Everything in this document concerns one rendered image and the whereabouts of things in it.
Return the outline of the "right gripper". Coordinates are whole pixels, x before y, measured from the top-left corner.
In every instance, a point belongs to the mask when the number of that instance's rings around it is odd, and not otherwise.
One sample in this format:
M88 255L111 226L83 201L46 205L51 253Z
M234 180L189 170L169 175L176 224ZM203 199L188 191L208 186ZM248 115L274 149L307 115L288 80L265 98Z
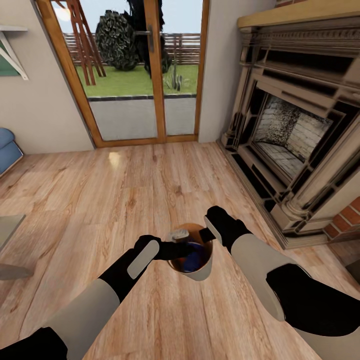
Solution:
M204 243L217 239L213 233L210 232L209 228L203 228L199 231L199 235Z

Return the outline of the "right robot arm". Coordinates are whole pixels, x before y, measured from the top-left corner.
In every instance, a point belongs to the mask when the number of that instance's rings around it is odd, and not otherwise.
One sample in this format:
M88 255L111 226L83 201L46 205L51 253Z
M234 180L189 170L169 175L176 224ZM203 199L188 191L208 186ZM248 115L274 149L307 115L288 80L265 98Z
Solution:
M322 360L360 360L360 301L320 281L272 248L224 208L212 207L199 231L227 247L264 308L286 321Z

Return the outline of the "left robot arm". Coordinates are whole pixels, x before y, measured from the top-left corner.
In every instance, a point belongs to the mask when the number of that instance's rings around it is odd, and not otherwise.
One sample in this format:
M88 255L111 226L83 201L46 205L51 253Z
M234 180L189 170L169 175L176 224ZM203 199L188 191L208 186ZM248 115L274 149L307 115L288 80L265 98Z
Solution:
M25 339L0 349L0 360L82 360L152 260L177 260L198 251L185 241L176 242L188 236L186 228L168 232L166 241L141 235L134 248L67 306Z

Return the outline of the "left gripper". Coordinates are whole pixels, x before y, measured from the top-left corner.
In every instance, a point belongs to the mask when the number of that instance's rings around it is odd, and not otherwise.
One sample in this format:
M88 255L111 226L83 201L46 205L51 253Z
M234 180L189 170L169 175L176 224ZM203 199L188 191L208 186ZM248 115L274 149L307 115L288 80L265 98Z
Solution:
M178 258L188 257L190 253L197 252L198 249L192 245L187 245L185 241L175 243L168 242L169 255L165 261L177 260Z

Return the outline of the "trash can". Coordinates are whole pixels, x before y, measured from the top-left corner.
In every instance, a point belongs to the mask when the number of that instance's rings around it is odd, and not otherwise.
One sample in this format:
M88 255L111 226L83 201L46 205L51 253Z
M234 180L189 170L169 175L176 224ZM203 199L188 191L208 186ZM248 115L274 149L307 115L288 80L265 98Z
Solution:
M181 264L180 258L173 259L171 261L167 260L168 265L176 272L198 282L206 280L212 272L213 241L203 242L203 239L201 238L199 233L199 231L202 230L203 228L204 227L200 224L189 222L189 223L181 224L176 228L174 228L173 230L187 229L189 232L189 236L176 239L176 243L192 242L192 243L198 243L202 246L201 254L204 260L204 267L200 268L198 271L195 272L185 272L183 271L183 264Z

